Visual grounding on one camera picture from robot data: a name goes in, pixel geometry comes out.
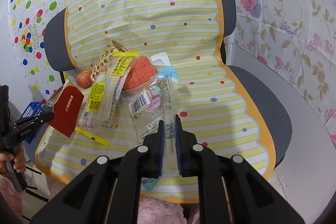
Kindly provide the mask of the left hand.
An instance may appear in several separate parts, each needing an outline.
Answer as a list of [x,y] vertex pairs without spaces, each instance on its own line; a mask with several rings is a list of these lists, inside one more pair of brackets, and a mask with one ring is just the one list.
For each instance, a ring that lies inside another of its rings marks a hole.
[[15,169],[18,173],[25,173],[26,160],[22,145],[19,146],[18,152],[15,155],[5,151],[0,152],[0,173],[2,176],[6,175],[7,173],[6,162],[8,161],[14,162],[13,169]]

